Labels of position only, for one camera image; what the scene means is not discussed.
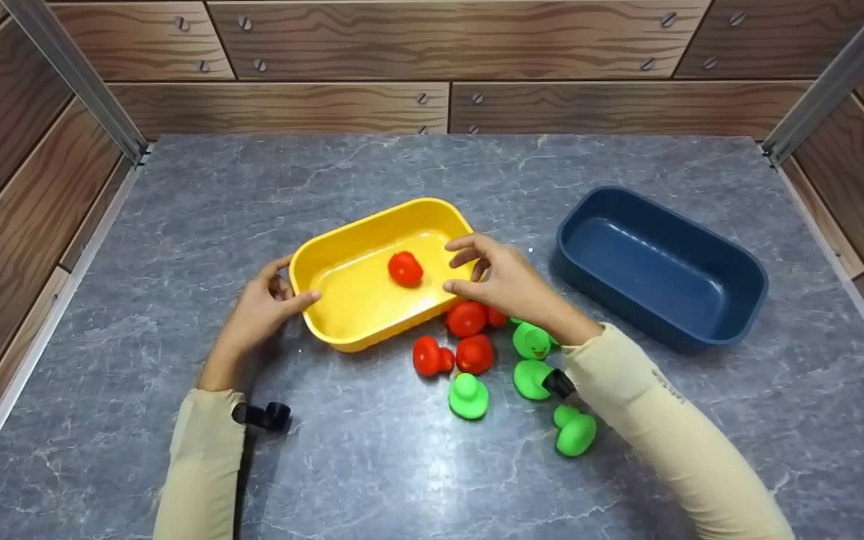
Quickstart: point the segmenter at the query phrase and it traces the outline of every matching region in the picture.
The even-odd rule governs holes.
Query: yellow plastic tray
[[[445,245],[473,230],[442,199],[412,199],[302,244],[289,279],[297,293],[318,290],[321,300],[303,314],[312,334],[344,353],[355,353],[443,314],[455,296],[442,290],[467,279],[470,264],[449,268]],[[398,286],[388,264],[409,251],[421,264],[422,282]]]

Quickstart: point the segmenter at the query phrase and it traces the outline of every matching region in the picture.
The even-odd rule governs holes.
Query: navy blue plastic tray
[[[556,240],[567,284],[680,353],[740,341],[769,287],[747,250],[621,187],[590,191]]]

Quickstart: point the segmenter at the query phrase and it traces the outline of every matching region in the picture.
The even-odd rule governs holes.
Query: black wrist strap
[[[285,431],[291,416],[291,408],[278,402],[271,402],[264,409],[249,403],[238,403],[232,408],[232,420],[244,426],[257,426],[265,431]]]

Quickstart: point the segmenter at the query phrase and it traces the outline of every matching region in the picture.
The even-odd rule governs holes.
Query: beige sleeve
[[[782,510],[742,455],[613,325],[567,346],[576,391],[676,493],[703,539],[794,538]]]
[[[245,426],[233,420],[241,392],[192,390],[175,422],[172,461],[154,540],[231,540]]]

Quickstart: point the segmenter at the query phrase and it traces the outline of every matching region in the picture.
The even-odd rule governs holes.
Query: right hand
[[[476,261],[471,280],[447,280],[442,285],[446,292],[531,322],[563,345],[581,345],[601,334],[602,327],[552,290],[514,246],[486,235],[468,235],[453,239],[445,249],[458,252],[449,263],[452,268]]]

